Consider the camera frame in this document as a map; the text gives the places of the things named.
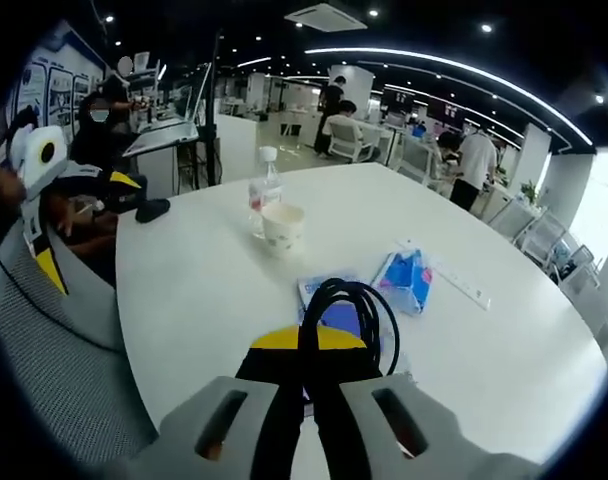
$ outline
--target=gray mesh fabric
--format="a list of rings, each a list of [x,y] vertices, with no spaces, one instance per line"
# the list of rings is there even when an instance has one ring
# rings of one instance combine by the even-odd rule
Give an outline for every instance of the gray mesh fabric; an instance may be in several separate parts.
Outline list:
[[[40,307],[67,323],[60,293],[26,248],[12,268]],[[126,358],[76,338],[42,316],[7,279],[0,285],[0,336],[20,385],[55,438],[80,462],[99,466],[156,438]]]

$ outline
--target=black cable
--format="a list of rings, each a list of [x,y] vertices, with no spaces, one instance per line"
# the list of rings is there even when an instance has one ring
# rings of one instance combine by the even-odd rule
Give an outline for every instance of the black cable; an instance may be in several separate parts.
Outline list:
[[[24,297],[24,299],[31,304],[31,306],[37,310],[39,313],[42,314],[42,316],[44,316],[47,320],[49,320],[50,322],[54,323],[55,325],[57,325],[60,328],[63,328],[64,330],[66,330],[68,333],[70,333],[71,335],[79,338],[80,340],[82,340],[83,342],[88,343],[89,345],[92,345],[93,347],[99,348],[100,350],[104,350],[106,352],[110,352],[110,353],[114,353],[116,355],[120,355],[122,357],[125,357],[124,352],[121,352],[119,350],[115,350],[113,348],[110,347],[105,347],[104,345],[100,345],[99,343],[91,340],[90,338],[85,337],[84,335],[76,332],[75,330],[73,330],[71,327],[64,325],[62,322],[60,322],[59,320],[57,320],[55,317],[53,317],[52,315],[50,315],[49,313],[47,313],[44,309],[42,309],[42,307],[40,307],[37,303],[35,303],[33,301],[33,299],[31,297],[29,297],[28,293],[26,293],[24,291],[24,289],[20,286],[19,282],[15,279],[15,277],[11,274],[11,272],[8,271],[8,269],[6,268],[6,266],[2,263],[2,261],[0,260],[0,268],[4,271],[4,274],[8,277],[8,279],[11,281],[11,283],[15,286],[15,288],[17,288],[18,292],[20,292],[20,294],[22,295],[22,297]]]
[[[339,278],[330,278],[323,282],[313,294],[313,298],[304,313],[302,322],[302,336],[305,340],[304,348],[317,350],[317,324],[328,307],[340,301],[352,303],[360,324],[360,338],[366,345],[375,365],[380,364],[380,319],[377,306],[371,298],[375,297],[388,314],[393,326],[395,338],[395,351],[393,360],[386,375],[391,375],[397,366],[400,356],[400,332],[395,320],[395,314],[380,293],[373,287],[360,282],[345,282]]]

